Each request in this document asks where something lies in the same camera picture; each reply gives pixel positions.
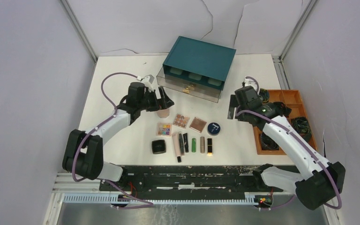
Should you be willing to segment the beige cream tube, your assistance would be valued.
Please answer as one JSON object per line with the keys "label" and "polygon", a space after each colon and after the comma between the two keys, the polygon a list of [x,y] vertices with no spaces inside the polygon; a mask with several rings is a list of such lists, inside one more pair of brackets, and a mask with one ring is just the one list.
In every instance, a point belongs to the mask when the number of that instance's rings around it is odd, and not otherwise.
{"label": "beige cream tube", "polygon": [[177,162],[181,163],[179,134],[180,134],[179,132],[172,133],[172,142],[173,142],[173,147],[174,147],[174,152],[176,154]]}

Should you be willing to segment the dark green concealer stick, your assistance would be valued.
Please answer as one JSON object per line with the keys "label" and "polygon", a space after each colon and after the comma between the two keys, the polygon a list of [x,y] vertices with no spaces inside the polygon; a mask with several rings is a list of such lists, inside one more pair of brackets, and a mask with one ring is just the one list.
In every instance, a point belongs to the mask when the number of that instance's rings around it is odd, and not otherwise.
{"label": "dark green concealer stick", "polygon": [[178,133],[178,140],[179,140],[179,146],[180,146],[180,153],[182,156],[184,156],[185,155],[184,138],[183,138],[183,134],[181,132]]}

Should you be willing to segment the black Zeesea tube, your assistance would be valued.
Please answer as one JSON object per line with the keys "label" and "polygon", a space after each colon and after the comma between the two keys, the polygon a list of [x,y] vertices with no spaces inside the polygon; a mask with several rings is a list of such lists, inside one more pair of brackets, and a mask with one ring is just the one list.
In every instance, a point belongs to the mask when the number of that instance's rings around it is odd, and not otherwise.
{"label": "black Zeesea tube", "polygon": [[188,145],[188,133],[183,134],[183,142],[185,146]]}

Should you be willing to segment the black and gold lipstick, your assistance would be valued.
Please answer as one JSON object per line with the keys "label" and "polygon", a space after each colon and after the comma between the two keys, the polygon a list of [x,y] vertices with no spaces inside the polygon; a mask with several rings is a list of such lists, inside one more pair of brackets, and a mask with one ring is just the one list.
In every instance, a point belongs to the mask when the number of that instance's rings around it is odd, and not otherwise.
{"label": "black and gold lipstick", "polygon": [[207,139],[207,155],[213,154],[213,140],[212,138]]}

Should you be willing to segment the champagne gold lipstick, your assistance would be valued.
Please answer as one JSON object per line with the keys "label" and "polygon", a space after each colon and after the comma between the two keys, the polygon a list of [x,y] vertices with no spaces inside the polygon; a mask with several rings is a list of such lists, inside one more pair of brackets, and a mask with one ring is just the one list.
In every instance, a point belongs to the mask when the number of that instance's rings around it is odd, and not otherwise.
{"label": "champagne gold lipstick", "polygon": [[202,153],[202,154],[205,153],[205,137],[204,136],[200,137],[200,153]]}

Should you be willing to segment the green lipstick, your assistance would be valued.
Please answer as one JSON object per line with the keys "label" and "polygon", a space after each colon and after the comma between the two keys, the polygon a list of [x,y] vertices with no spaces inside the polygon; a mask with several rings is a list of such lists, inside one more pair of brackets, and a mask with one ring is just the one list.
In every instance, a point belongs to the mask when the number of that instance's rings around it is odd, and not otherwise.
{"label": "green lipstick", "polygon": [[193,153],[196,152],[196,139],[195,138],[192,138],[192,149],[191,149],[191,151]]}

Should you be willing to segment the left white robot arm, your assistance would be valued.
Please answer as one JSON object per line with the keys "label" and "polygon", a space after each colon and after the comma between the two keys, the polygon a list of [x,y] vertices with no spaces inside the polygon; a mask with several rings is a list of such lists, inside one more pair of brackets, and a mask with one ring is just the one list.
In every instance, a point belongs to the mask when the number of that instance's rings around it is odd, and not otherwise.
{"label": "left white robot arm", "polygon": [[104,161],[103,146],[122,129],[132,125],[142,111],[156,112],[174,105],[164,88],[156,90],[141,82],[132,82],[113,114],[89,131],[70,132],[62,168],[89,180],[109,180],[119,191],[128,187],[129,179],[121,166]]}

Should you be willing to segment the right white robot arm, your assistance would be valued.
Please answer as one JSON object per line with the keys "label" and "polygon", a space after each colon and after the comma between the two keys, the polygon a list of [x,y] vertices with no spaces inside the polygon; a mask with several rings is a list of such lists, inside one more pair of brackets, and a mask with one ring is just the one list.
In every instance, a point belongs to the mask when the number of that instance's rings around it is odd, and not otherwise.
{"label": "right white robot arm", "polygon": [[253,188],[279,188],[295,195],[309,210],[322,205],[341,209],[345,167],[340,162],[331,163],[299,135],[287,119],[291,109],[283,102],[264,103],[253,86],[237,89],[232,97],[237,104],[235,118],[266,134],[298,169],[290,172],[264,164],[253,172]]}

